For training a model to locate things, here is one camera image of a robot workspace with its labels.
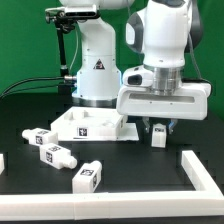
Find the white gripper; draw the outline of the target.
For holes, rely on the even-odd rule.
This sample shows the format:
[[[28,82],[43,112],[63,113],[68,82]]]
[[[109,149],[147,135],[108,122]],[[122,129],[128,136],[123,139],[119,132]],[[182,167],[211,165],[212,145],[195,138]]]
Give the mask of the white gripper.
[[[168,134],[172,134],[176,119],[203,120],[207,116],[207,98],[211,94],[209,83],[183,83],[170,96],[154,95],[149,88],[123,86],[117,98],[117,111],[122,115],[143,118],[146,133],[150,132],[150,119],[170,118]]]

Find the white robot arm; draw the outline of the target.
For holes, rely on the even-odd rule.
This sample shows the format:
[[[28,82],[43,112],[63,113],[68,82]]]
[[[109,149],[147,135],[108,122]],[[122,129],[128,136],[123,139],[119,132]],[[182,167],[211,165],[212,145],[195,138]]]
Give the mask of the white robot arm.
[[[184,53],[192,46],[198,17],[193,0],[149,0],[126,24],[129,47],[144,55],[140,66],[121,73],[116,66],[115,31],[99,12],[120,9],[125,0],[60,0],[68,19],[82,34],[82,66],[77,73],[75,101],[99,107],[115,103],[111,117],[94,119],[94,132],[113,137],[129,116],[202,120],[207,116],[211,85],[184,81]]]

